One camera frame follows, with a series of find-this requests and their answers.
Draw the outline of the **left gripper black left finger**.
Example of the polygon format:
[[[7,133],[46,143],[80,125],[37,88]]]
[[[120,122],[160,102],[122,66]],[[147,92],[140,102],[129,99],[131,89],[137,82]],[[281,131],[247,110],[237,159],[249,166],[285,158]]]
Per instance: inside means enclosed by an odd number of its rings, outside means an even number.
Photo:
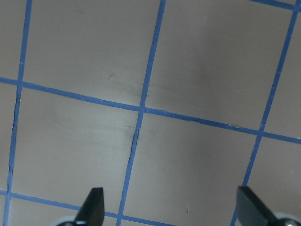
[[[102,226],[104,215],[103,188],[92,188],[73,223],[75,226]]]

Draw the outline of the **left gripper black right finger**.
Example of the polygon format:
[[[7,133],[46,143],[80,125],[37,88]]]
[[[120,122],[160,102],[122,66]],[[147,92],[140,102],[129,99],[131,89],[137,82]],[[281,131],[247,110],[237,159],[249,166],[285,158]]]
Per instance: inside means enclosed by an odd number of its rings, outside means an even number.
[[[236,194],[237,218],[242,226],[273,226],[278,218],[247,186],[239,186]]]

